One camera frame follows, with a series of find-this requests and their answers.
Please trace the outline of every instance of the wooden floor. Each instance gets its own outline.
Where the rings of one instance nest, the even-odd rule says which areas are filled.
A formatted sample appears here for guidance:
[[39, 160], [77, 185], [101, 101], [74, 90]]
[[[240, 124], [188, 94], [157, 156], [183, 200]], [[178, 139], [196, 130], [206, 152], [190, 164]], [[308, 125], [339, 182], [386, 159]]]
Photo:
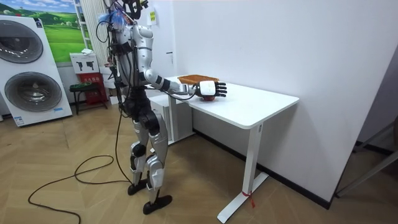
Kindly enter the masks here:
[[[27, 198], [44, 183], [72, 175], [86, 158], [113, 155], [118, 118], [114, 107], [26, 128], [16, 128], [11, 119], [0, 123], [0, 223], [77, 223], [72, 215], [29, 205]], [[129, 146], [134, 141], [131, 120], [123, 119], [119, 156], [129, 177]], [[128, 196], [125, 183], [85, 185], [68, 179], [44, 188], [33, 201], [78, 212], [83, 224], [219, 223], [217, 214], [241, 191], [244, 162], [198, 136], [169, 149], [160, 194], [170, 194], [174, 200], [151, 215], [142, 214], [147, 192]], [[382, 158], [373, 152], [351, 156], [342, 185]], [[106, 162], [98, 159], [82, 169]], [[335, 199], [330, 210], [269, 178], [254, 193], [255, 209], [246, 202], [228, 223], [398, 223], [397, 168], [393, 164]], [[81, 178], [95, 182], [123, 179], [116, 164]]]

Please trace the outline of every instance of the white desk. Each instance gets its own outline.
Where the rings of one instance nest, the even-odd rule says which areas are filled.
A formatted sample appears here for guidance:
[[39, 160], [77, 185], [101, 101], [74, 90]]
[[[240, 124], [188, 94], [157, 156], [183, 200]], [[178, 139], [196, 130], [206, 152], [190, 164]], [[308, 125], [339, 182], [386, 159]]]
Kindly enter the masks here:
[[[179, 82], [177, 77], [170, 77], [167, 79]], [[250, 129], [248, 154], [246, 157], [242, 187], [242, 191], [248, 195], [255, 191], [268, 177], [267, 174], [262, 172], [254, 178], [263, 122], [293, 106], [299, 99], [294, 96], [287, 96], [230, 83], [227, 83], [226, 86], [228, 93], [225, 98], [216, 97], [215, 101], [203, 101], [200, 97], [194, 96], [192, 99], [183, 102], [188, 103], [192, 108], [212, 115], [239, 128]], [[175, 112], [176, 101], [172, 97], [169, 97], [169, 105], [172, 139], [176, 142], [179, 140], [176, 135], [177, 130], [175, 129], [178, 127], [178, 121]], [[225, 223], [247, 198], [248, 197], [244, 196], [243, 193], [236, 196], [236, 198], [218, 214], [218, 220]]]

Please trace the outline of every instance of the robot leg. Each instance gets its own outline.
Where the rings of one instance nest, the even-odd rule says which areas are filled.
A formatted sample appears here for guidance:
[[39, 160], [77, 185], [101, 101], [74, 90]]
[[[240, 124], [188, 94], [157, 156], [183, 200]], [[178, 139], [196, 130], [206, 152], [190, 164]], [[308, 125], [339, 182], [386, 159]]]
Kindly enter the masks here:
[[134, 130], [138, 137], [138, 142], [135, 142], [131, 145], [130, 148], [130, 170], [133, 174], [132, 183], [127, 193], [129, 195], [134, 195], [138, 191], [145, 188], [147, 180], [141, 180], [142, 172], [145, 169], [146, 162], [146, 145], [148, 143], [148, 130], [141, 126], [141, 123], [138, 121], [132, 121], [134, 124]]
[[167, 136], [166, 124], [162, 115], [152, 111], [152, 119], [156, 119], [156, 125], [149, 128], [149, 139], [155, 153], [151, 154], [146, 164], [147, 171], [147, 188], [149, 191], [149, 202], [144, 205], [143, 212], [145, 215], [155, 210], [165, 207], [173, 200], [172, 196], [166, 195], [159, 197], [160, 188], [163, 185], [164, 167], [167, 155], [169, 139]]

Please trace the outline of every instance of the stacked washer dryer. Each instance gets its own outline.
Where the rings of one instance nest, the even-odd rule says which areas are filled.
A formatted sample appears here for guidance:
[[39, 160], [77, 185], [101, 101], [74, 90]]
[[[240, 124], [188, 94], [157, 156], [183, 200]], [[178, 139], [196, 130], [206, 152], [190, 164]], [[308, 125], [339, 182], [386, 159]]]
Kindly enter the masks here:
[[0, 92], [18, 126], [72, 115], [40, 21], [0, 16]]

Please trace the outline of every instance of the red tag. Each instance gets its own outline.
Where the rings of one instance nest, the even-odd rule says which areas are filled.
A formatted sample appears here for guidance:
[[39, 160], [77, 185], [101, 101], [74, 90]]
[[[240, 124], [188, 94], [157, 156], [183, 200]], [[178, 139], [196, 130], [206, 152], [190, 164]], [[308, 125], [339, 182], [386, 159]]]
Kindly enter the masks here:
[[254, 203], [253, 197], [251, 196], [252, 192], [250, 191], [249, 194], [246, 194], [246, 193], [242, 192], [242, 194], [243, 194], [245, 197], [249, 197], [249, 198], [250, 198], [251, 207], [254, 208], [254, 207], [256, 206], [256, 204]]

